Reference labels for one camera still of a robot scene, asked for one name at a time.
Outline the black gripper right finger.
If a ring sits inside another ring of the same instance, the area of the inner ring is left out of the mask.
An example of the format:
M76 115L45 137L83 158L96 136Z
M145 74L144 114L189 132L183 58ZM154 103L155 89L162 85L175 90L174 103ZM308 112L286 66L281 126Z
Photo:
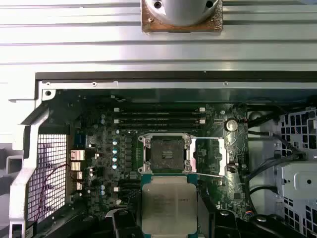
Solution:
M248 221L232 211L217 209L208 196L197 195L198 225L206 238L303 238L304 235L267 215L255 215Z

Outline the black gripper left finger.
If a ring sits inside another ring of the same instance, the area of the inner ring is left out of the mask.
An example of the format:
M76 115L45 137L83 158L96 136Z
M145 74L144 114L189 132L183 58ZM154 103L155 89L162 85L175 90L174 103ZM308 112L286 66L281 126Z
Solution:
M110 210L103 219L79 213L55 220L37 231L38 238L142 238L142 229L126 209Z

